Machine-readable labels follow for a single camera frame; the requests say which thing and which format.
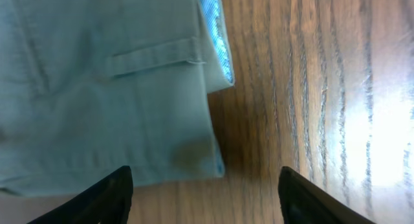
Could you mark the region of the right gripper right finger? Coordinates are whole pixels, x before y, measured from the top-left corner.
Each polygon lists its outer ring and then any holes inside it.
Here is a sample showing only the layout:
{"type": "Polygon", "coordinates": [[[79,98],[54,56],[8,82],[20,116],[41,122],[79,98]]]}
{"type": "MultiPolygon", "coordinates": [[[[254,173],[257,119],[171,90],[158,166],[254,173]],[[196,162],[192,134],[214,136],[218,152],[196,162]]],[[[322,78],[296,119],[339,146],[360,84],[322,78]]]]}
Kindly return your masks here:
{"type": "Polygon", "coordinates": [[[278,194],[285,224],[373,224],[288,166],[281,169],[278,194]]]}

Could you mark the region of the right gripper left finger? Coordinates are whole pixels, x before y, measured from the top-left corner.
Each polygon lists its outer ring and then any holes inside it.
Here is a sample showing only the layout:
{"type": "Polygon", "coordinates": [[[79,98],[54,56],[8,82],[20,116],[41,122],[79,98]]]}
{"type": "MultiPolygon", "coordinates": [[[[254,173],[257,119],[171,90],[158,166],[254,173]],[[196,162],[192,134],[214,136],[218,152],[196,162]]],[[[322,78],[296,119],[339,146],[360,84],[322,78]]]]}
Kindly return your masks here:
{"type": "Polygon", "coordinates": [[[126,224],[132,196],[131,169],[122,166],[68,202],[29,223],[126,224]]]}

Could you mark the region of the khaki green shorts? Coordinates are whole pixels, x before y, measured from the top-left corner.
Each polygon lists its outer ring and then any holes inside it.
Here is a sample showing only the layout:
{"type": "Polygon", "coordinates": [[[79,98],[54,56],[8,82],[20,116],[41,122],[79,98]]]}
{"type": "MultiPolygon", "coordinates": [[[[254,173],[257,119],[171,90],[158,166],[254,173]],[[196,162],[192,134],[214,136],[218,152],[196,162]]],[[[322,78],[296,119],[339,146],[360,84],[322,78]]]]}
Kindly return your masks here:
{"type": "Polygon", "coordinates": [[[1,191],[222,177],[207,96],[233,84],[221,0],[1,0],[1,191]]]}

